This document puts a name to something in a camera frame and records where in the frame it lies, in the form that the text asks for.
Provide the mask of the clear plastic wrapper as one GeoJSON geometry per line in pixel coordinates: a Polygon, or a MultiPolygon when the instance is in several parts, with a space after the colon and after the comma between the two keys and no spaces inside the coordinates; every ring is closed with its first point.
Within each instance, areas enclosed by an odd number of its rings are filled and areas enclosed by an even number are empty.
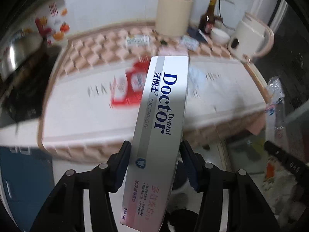
{"type": "Polygon", "coordinates": [[[286,152],[289,151],[285,127],[285,94],[279,77],[270,78],[267,85],[270,101],[266,106],[265,140],[271,141],[286,152]]]}

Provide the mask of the silver Doctor toothpaste box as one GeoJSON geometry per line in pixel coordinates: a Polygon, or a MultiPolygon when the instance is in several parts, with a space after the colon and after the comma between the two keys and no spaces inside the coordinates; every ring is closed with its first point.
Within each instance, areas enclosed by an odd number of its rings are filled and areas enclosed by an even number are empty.
{"type": "Polygon", "coordinates": [[[179,160],[189,57],[152,57],[126,173],[121,224],[159,231],[179,160]]]}

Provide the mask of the red snack wrapper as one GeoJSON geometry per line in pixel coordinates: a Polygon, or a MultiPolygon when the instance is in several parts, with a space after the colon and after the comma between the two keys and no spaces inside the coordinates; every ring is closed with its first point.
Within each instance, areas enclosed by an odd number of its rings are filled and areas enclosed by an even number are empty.
{"type": "Polygon", "coordinates": [[[150,65],[150,57],[143,56],[120,77],[114,77],[110,84],[111,108],[129,107],[140,104],[143,88],[150,65]]]}

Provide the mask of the blue kitchen cabinet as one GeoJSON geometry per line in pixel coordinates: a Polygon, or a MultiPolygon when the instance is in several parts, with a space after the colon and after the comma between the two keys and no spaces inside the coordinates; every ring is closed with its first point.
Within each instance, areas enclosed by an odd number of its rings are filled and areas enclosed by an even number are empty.
{"type": "Polygon", "coordinates": [[[52,157],[39,149],[1,147],[1,177],[17,226],[30,231],[55,186],[52,157]]]}

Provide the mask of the checkered pink table mat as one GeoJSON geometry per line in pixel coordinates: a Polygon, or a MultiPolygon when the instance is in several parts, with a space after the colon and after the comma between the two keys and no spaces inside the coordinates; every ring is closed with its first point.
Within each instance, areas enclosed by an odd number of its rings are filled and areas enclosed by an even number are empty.
{"type": "Polygon", "coordinates": [[[109,25],[77,35],[56,60],[39,120],[38,146],[75,161],[100,161],[144,128],[183,129],[193,147],[258,133],[268,93],[254,67],[212,42],[195,51],[154,23],[109,25]]]}

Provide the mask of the white electric kettle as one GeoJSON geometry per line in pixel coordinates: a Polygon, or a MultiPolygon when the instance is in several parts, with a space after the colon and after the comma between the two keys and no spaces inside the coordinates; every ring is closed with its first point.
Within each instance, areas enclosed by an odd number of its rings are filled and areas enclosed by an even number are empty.
{"type": "Polygon", "coordinates": [[[274,33],[261,20],[246,12],[239,21],[227,47],[233,57],[250,63],[264,57],[274,44],[274,33]]]}

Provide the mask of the black gas stove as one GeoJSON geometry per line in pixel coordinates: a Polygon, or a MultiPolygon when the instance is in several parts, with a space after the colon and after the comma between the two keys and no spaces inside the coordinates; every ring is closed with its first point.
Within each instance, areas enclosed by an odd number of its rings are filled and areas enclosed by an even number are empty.
{"type": "Polygon", "coordinates": [[[39,118],[43,99],[62,47],[47,42],[1,85],[1,127],[39,118]]]}

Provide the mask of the white ceramic bowl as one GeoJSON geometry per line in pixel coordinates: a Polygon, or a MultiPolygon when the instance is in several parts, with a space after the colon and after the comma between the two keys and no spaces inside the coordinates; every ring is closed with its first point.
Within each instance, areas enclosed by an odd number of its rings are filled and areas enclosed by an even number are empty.
{"type": "Polygon", "coordinates": [[[230,35],[215,27],[211,29],[210,37],[214,43],[220,45],[227,44],[230,41],[230,35]]]}

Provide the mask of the brown glass bottle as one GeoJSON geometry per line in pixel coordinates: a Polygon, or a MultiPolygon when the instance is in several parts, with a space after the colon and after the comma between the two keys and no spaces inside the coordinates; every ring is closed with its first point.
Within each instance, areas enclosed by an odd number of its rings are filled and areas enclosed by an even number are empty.
{"type": "Polygon", "coordinates": [[[203,34],[209,35],[215,24],[214,10],[216,1],[217,0],[210,0],[207,11],[200,18],[199,30],[201,30],[203,34]]]}

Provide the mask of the white packet on mat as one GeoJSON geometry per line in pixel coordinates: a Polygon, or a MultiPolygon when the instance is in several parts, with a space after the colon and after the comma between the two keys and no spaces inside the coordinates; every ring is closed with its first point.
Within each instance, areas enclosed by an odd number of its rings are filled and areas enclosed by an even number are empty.
{"type": "Polygon", "coordinates": [[[125,40],[125,45],[127,47],[149,46],[150,38],[147,35],[128,36],[125,40]]]}

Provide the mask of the fruit picture carton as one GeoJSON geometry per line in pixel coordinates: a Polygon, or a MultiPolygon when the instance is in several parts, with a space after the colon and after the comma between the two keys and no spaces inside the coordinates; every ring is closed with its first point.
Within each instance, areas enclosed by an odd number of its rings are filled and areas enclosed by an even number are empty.
{"type": "Polygon", "coordinates": [[[48,45],[65,38],[70,31],[65,0],[49,0],[35,11],[35,25],[48,45]]]}

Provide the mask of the beige utensil holder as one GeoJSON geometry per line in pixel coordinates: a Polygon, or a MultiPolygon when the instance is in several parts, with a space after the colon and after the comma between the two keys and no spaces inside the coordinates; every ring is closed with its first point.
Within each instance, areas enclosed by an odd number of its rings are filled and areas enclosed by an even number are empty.
{"type": "Polygon", "coordinates": [[[188,28],[193,0],[158,0],[155,30],[169,37],[181,37],[188,28]]]}

